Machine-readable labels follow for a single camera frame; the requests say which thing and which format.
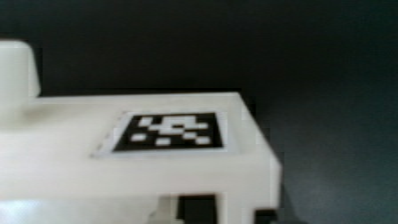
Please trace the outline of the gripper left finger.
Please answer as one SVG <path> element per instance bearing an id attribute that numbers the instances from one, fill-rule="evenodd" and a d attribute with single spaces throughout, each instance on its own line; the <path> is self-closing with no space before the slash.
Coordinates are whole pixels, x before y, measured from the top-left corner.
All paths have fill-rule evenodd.
<path id="1" fill-rule="evenodd" d="M 218 224 L 216 196 L 161 196 L 147 224 Z"/>

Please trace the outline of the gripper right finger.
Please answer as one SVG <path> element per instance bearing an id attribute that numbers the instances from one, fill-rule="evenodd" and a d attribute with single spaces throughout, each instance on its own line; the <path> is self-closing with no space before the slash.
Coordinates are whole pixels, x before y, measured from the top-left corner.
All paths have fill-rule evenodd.
<path id="1" fill-rule="evenodd" d="M 279 216 L 273 209 L 257 209 L 254 211 L 254 224 L 277 224 Z"/>

